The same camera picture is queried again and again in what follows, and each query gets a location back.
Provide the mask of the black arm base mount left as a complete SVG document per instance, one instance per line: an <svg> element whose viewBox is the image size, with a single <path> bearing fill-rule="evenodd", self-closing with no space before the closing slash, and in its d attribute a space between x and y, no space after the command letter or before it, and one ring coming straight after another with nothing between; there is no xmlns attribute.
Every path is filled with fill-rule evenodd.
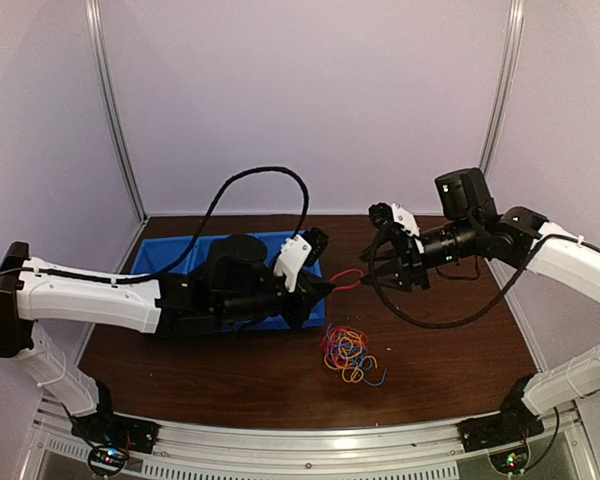
<svg viewBox="0 0 600 480"><path fill-rule="evenodd" d="M115 447L123 452L151 454L160 426L148 420L120 416L71 417L71 433L89 446Z"/></svg>

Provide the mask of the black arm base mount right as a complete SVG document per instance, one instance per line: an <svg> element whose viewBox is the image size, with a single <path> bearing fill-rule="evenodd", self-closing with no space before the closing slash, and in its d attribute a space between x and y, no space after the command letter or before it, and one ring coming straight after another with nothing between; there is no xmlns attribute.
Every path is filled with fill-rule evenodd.
<svg viewBox="0 0 600 480"><path fill-rule="evenodd" d="M522 418L510 413L497 413L463 420L458 424L458 431L464 451L469 453L522 442L529 436L543 433L544 425L533 416Z"/></svg>

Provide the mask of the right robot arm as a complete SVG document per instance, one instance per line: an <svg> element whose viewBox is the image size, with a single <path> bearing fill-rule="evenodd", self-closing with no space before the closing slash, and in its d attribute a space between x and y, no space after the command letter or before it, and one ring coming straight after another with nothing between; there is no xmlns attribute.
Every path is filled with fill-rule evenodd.
<svg viewBox="0 0 600 480"><path fill-rule="evenodd" d="M511 289L529 271L553 279L600 304L600 248L526 207L498 213L483 172L455 170L434 181L447 224L422 231L413 214L396 203L377 203L369 218L376 229L360 254L368 272L363 283L396 317L423 329L453 329L486 315L504 296L500 291L476 313L460 320L430 323L401 311L388 288L409 292L430 286L429 271L466 257L499 260L514 268ZM600 391L600 343L547 372L522 379L493 419L499 440L515 440L540 415Z"/></svg>

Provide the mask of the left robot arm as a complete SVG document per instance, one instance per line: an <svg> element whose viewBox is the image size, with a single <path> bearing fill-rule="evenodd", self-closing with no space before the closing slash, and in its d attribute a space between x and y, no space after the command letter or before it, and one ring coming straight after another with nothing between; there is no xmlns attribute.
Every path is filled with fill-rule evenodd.
<svg viewBox="0 0 600 480"><path fill-rule="evenodd" d="M111 325L164 338L197 338L281 318L298 330L334 289L310 272L326 249L318 228L286 239L268 264L266 244L234 234L213 240L206 260L188 273L173 267L144 275L63 270L13 243L0 265L0 358L24 364L39 387L103 444L124 433L109 389L70 364L39 320Z"/></svg>

